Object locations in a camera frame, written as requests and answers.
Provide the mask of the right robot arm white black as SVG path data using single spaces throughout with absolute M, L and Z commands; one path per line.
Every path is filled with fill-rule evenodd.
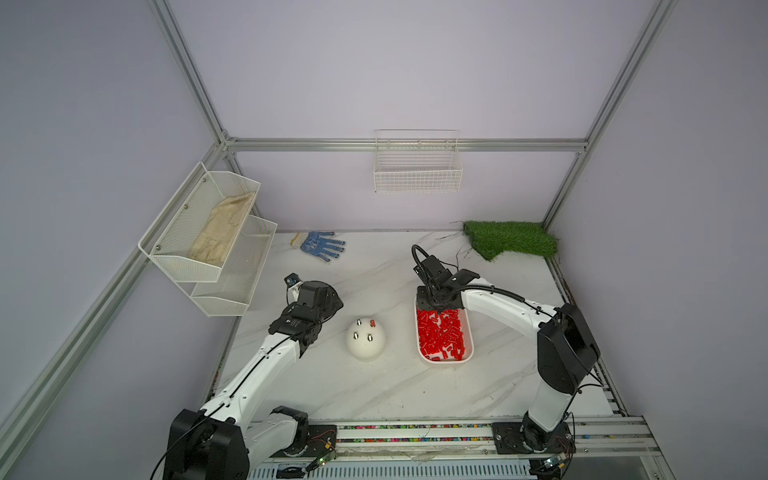
M 422 282 L 416 294 L 420 308 L 479 313 L 535 343 L 540 385 L 523 416 L 521 431 L 541 438 L 552 436 L 600 359 L 581 310 L 571 303 L 555 307 L 529 300 L 467 269 L 452 272 L 419 245 L 411 247 L 411 255 L 414 272 Z

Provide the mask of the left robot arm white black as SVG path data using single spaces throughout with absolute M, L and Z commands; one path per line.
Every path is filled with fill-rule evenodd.
M 317 340 L 343 302 L 325 282 L 291 274 L 286 285 L 289 303 L 246 366 L 199 409 L 184 409 L 172 421 L 152 479 L 244 479 L 275 454 L 306 452 L 307 413 L 279 406 L 258 425 L 251 423 L 278 378 Z

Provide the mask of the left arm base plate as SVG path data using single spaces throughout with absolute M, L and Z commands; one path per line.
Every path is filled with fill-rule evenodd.
M 336 448 L 338 427 L 310 424 L 298 432 L 298 442 L 274 454 L 274 458 L 316 458 Z

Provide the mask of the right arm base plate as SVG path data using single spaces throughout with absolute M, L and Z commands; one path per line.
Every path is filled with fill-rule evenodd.
M 565 420 L 552 431 L 545 431 L 525 417 L 520 422 L 494 422 L 492 438 L 498 454 L 571 454 L 574 451 L 573 435 Z

